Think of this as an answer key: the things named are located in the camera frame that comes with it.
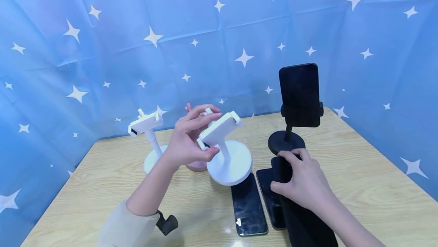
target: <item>white round base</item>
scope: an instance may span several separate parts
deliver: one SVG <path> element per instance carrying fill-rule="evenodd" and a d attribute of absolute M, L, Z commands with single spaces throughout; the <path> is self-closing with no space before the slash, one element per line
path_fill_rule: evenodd
<path fill-rule="evenodd" d="M 167 145 L 160 146 L 161 152 L 164 153 L 166 148 Z M 159 157 L 157 157 L 157 153 L 155 152 L 155 150 L 152 150 L 152 152 L 150 152 L 149 155 L 146 156 L 143 163 L 143 169 L 146 174 L 149 174 L 149 172 L 152 170 L 152 167 L 156 164 L 158 160 Z"/>
<path fill-rule="evenodd" d="M 227 140 L 225 144 L 230 152 L 231 162 L 225 163 L 222 152 L 219 152 L 207 163 L 207 170 L 217 183 L 234 186 L 244 181 L 251 173 L 251 152 L 245 144 L 237 140 Z"/>

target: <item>black smartphone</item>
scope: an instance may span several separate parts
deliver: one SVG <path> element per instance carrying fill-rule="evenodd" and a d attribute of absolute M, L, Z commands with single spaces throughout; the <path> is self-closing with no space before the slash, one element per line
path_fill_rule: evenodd
<path fill-rule="evenodd" d="M 255 181 L 254 174 L 250 173 L 244 181 L 231 186 L 234 219 L 239 236 L 266 235 L 268 233 L 268 224 Z"/>
<path fill-rule="evenodd" d="M 292 167 L 283 157 L 274 157 L 271 166 L 275 181 L 287 183 L 292 178 Z M 280 196 L 289 240 L 293 247 L 337 247 L 335 233 L 311 210 Z"/>
<path fill-rule="evenodd" d="M 320 120 L 318 66 L 307 63 L 279 71 L 286 123 L 297 127 L 318 127 Z"/>
<path fill-rule="evenodd" d="M 275 230 L 286 229 L 283 210 L 280 204 L 280 196 L 271 191 L 271 182 L 275 180 L 272 168 L 257 170 L 255 173 L 259 181 L 260 190 L 268 209 L 269 219 Z"/>

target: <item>hand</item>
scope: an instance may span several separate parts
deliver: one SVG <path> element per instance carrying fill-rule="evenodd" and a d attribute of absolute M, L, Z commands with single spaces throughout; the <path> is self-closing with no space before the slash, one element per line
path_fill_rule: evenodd
<path fill-rule="evenodd" d="M 213 113 L 205 115 L 207 108 Z M 196 140 L 211 121 L 218 120 L 221 116 L 219 108 L 214 105 L 199 105 L 193 108 L 176 123 L 169 146 L 162 158 L 175 169 L 194 161 L 211 161 L 219 152 L 219 148 L 211 147 L 202 151 Z"/>
<path fill-rule="evenodd" d="M 293 174 L 288 183 L 273 181 L 271 183 L 273 192 L 289 198 L 314 213 L 322 209 L 326 203 L 337 200 L 319 163 L 310 157 L 306 149 L 280 151 L 278 155 L 290 163 Z"/>

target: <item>black round base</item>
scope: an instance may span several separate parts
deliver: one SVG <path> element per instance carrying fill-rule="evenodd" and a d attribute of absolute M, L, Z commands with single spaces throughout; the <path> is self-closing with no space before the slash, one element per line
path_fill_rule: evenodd
<path fill-rule="evenodd" d="M 290 133 L 289 141 L 284 141 L 285 133 L 286 131 L 277 131 L 269 137 L 268 147 L 274 155 L 277 155 L 280 151 L 292 151 L 297 148 L 306 148 L 303 138 L 294 132 Z"/>

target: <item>pink round base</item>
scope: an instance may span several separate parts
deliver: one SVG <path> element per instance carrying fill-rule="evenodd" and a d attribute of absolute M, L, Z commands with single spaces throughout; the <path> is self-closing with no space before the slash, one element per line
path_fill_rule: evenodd
<path fill-rule="evenodd" d="M 204 172 L 207 171 L 207 162 L 195 161 L 193 163 L 187 164 L 186 167 L 193 172 Z"/>

